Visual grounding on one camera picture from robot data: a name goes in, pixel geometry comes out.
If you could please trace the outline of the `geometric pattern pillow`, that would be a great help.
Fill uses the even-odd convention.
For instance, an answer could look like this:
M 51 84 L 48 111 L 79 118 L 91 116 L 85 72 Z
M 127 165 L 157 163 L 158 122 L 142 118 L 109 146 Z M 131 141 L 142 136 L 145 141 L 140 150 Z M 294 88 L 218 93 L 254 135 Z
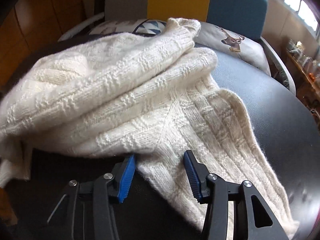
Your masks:
M 108 35 L 113 33 L 132 33 L 153 36 L 160 34 L 167 23 L 161 20 L 140 19 L 128 21 L 105 21 L 93 28 L 90 35 Z

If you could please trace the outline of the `wooden side table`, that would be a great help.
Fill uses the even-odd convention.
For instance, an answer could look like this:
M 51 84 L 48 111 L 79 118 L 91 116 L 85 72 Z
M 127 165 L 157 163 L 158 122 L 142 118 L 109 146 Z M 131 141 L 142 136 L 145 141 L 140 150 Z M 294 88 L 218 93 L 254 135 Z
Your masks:
M 281 59 L 289 70 L 296 97 L 319 122 L 319 67 L 303 52 L 303 46 L 288 39 L 281 48 Z

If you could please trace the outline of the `tricolour sofa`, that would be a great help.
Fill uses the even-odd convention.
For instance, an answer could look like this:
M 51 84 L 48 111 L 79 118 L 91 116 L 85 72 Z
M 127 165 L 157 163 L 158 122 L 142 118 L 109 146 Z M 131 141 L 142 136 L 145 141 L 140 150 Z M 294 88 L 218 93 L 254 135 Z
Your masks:
M 293 94 L 296 86 L 280 57 L 262 37 L 268 0 L 95 0 L 95 15 L 76 25 L 61 36 L 67 40 L 95 22 L 102 20 L 167 20 L 170 17 L 194 18 L 214 24 L 257 41 L 276 66 L 282 84 Z

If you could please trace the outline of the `deer print pillow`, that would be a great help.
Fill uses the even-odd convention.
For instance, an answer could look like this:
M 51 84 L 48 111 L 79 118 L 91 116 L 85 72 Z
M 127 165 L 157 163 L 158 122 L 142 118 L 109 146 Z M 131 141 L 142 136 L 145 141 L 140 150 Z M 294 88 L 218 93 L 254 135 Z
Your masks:
M 267 57 L 259 43 L 214 24 L 207 22 L 200 24 L 201 30 L 194 38 L 196 43 L 241 59 L 265 74 L 271 75 Z

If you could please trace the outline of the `cream knitted sweater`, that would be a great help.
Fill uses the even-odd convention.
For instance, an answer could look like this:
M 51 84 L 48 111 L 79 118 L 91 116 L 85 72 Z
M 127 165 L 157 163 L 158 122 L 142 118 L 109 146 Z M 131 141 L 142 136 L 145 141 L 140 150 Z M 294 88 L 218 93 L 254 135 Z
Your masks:
M 211 73 L 217 56 L 195 47 L 197 20 L 170 18 L 154 37 L 106 36 L 39 59 L 1 101 L 1 187 L 28 179 L 20 142 L 73 157 L 139 155 L 140 174 L 190 224 L 186 150 L 223 179 L 250 180 L 286 235 L 299 227 L 284 187 L 254 136 L 248 111 Z

